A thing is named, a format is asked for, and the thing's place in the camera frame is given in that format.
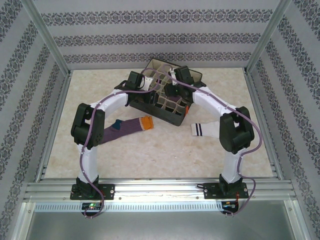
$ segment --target black basket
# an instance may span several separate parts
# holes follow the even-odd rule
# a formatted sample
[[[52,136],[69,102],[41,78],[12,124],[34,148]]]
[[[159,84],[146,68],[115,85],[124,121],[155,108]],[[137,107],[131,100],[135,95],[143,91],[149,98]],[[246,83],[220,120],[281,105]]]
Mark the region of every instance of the black basket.
[[[166,71],[168,71],[169,67],[167,66],[163,68],[163,64],[169,64],[174,68],[180,67],[179,65],[153,58],[148,63],[146,68],[153,68],[158,70],[159,72],[162,72],[162,69],[166,69]],[[195,82],[201,81],[202,73],[194,70],[189,71]],[[156,84],[157,75],[151,70],[147,70],[143,74],[147,77],[154,77],[154,80],[149,89],[153,88]],[[190,108],[192,103],[185,99],[182,99],[181,97],[167,97],[165,94],[164,86],[167,83],[172,83],[172,81],[164,74],[161,74],[159,77],[160,86],[156,90],[159,95],[157,103],[149,104],[142,101],[132,101],[130,103],[130,106],[147,114],[155,116],[159,119],[162,119],[170,124],[180,126],[186,114],[188,113],[187,110]]]

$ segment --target purple sock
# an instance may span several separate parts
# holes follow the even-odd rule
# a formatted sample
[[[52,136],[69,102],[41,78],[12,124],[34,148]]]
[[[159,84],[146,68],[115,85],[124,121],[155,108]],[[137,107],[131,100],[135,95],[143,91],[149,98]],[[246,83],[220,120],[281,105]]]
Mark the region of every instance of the purple sock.
[[[104,129],[103,138],[100,144],[110,142],[125,135],[143,131],[140,117],[122,121],[117,119],[114,124]]]

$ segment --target beige tabletop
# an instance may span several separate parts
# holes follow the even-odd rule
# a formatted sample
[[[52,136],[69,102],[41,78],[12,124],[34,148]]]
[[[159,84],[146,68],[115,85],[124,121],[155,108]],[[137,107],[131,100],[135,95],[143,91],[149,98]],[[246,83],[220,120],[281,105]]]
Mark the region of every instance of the beige tabletop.
[[[131,70],[75,70],[63,107],[46,170],[46,178],[76,178],[79,153],[70,134],[80,103],[94,103],[108,95]],[[257,123],[246,81],[241,68],[195,68],[212,92],[234,106],[249,109]],[[109,127],[116,119],[129,120],[146,113],[130,106],[116,110],[105,120]],[[192,123],[217,121],[209,112],[193,104],[181,126],[153,117],[154,129],[123,136],[98,147],[100,178],[209,178],[218,177],[224,166],[225,151],[219,139],[192,136]],[[258,134],[251,147],[257,145]],[[272,177],[265,146],[244,158],[242,174]]]

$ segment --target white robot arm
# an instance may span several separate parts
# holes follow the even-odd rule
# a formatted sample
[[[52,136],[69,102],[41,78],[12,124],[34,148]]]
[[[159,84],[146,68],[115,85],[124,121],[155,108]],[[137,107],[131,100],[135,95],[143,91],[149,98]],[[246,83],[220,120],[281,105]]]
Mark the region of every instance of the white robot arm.
[[[108,98],[104,102],[101,103],[101,105],[97,108],[97,110],[102,110],[104,112],[104,119],[106,119],[110,114],[112,114],[115,110],[117,110],[120,107],[124,107],[128,102],[128,94],[121,93],[118,95],[115,95],[115,93],[121,92],[121,90],[114,89],[109,95],[114,95],[113,97]],[[91,108],[95,108],[96,105],[100,101],[97,101],[95,103],[90,104]],[[79,151],[79,154],[82,153],[83,144],[78,144],[77,148]],[[93,183],[97,177],[98,177],[98,166],[97,166],[97,147],[93,146],[90,149],[88,147],[85,147],[84,152],[82,153],[82,166],[84,168],[85,174],[89,178],[89,180]],[[84,182],[88,183],[86,180],[84,173],[80,171],[78,178]]]
[[[207,93],[210,93],[216,96],[219,100],[224,102],[227,106],[233,109],[236,109],[235,106],[230,105],[229,103],[225,102],[224,100],[219,98],[217,95],[215,95],[213,92],[211,92],[208,87],[201,87],[200,89],[205,90]],[[192,98],[195,104],[200,105],[201,107],[203,107],[205,110],[207,110],[209,113],[211,113],[215,118],[219,120],[220,120],[220,117],[223,116],[224,114],[232,113],[231,110],[227,109],[226,107],[223,107],[219,102],[214,100],[212,97],[200,91],[193,92]],[[237,173],[237,165],[238,165],[240,154],[245,150],[246,148],[242,148],[236,154],[233,154],[232,152],[229,152],[229,151],[225,152],[224,165],[223,165],[223,170],[221,175],[227,183],[229,184],[235,183],[241,178],[240,175]]]

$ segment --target wall panel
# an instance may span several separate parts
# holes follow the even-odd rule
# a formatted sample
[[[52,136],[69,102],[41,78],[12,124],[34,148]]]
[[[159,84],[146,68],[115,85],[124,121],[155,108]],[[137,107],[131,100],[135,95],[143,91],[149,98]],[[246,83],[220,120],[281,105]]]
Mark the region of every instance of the wall panel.
[[[251,73],[277,157],[312,239],[320,239],[320,22],[317,1],[293,1]]]
[[[18,0],[0,2],[0,239],[33,182],[64,75]]]
[[[278,2],[35,1],[70,69],[245,67]]]

